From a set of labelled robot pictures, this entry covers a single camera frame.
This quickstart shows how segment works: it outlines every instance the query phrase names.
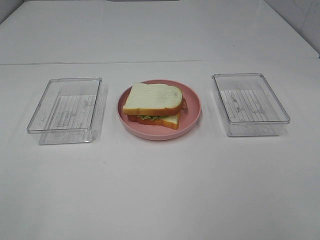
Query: white wall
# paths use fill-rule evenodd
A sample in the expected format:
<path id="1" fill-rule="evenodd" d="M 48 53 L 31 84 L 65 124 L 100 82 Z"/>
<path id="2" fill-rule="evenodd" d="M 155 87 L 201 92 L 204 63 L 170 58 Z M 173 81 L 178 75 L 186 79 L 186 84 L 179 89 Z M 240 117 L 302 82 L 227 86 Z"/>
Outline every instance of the white wall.
<path id="1" fill-rule="evenodd" d="M 23 0 L 0 0 L 0 23 L 16 10 L 22 2 Z"/>
<path id="2" fill-rule="evenodd" d="M 320 0 L 265 0 L 320 53 Z"/>

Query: transparent box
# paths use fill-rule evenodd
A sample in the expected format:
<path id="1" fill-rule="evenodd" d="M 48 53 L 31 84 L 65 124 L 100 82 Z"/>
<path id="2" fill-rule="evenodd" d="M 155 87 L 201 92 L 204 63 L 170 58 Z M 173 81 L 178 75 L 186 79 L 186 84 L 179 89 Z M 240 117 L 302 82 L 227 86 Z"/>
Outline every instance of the transparent box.
<path id="1" fill-rule="evenodd" d="M 90 143 L 103 121 L 102 79 L 52 79 L 27 126 L 39 145 Z"/>
<path id="2" fill-rule="evenodd" d="M 214 97 L 230 137 L 278 136 L 290 118 L 261 73 L 215 74 Z"/>

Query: bread slice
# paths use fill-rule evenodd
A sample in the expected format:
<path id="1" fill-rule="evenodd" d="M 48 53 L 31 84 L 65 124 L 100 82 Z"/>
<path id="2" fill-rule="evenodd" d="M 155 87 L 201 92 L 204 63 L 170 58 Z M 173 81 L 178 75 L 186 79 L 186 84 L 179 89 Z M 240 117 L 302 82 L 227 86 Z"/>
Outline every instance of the bread slice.
<path id="1" fill-rule="evenodd" d="M 167 84 L 133 84 L 123 106 L 125 115 L 170 116 L 183 107 L 182 91 Z"/>
<path id="2" fill-rule="evenodd" d="M 137 115 L 128 115 L 128 119 L 131 122 L 138 122 L 139 124 L 159 125 L 159 126 L 164 126 L 167 128 L 177 130 L 179 127 L 180 112 L 176 115 L 171 115 L 171 116 L 167 116 L 167 117 L 155 119 L 155 120 L 142 119 Z"/>

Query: pink plate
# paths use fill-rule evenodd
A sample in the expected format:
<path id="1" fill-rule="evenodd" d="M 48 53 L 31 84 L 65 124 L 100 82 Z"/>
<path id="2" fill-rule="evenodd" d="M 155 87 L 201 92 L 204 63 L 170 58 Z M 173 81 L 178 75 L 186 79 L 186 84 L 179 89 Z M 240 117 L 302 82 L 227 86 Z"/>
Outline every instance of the pink plate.
<path id="1" fill-rule="evenodd" d="M 187 109 L 181 110 L 179 128 L 177 130 L 164 126 L 143 125 L 137 122 L 129 121 L 128 117 L 124 115 L 122 109 L 130 93 L 130 87 L 121 95 L 117 106 L 119 118 L 125 129 L 127 129 L 133 135 L 143 139 L 163 141 L 177 138 L 195 126 L 201 113 L 201 103 L 198 95 L 191 88 L 180 82 L 164 79 L 148 80 L 144 81 L 143 83 L 167 84 L 180 88 L 183 93 L 183 97 L 186 100 Z"/>

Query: clear plastic container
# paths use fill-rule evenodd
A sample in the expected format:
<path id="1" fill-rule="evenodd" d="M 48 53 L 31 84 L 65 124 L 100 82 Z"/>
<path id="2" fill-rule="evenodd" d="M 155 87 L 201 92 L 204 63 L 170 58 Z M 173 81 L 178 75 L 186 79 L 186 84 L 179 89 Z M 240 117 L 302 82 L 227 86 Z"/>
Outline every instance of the clear plastic container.
<path id="1" fill-rule="evenodd" d="M 92 142 L 101 130 L 105 99 L 100 77 L 52 79 L 27 133 L 39 145 Z"/>
<path id="2" fill-rule="evenodd" d="M 290 123 L 287 112 L 262 74 L 215 74 L 212 79 L 228 136 L 277 136 Z"/>

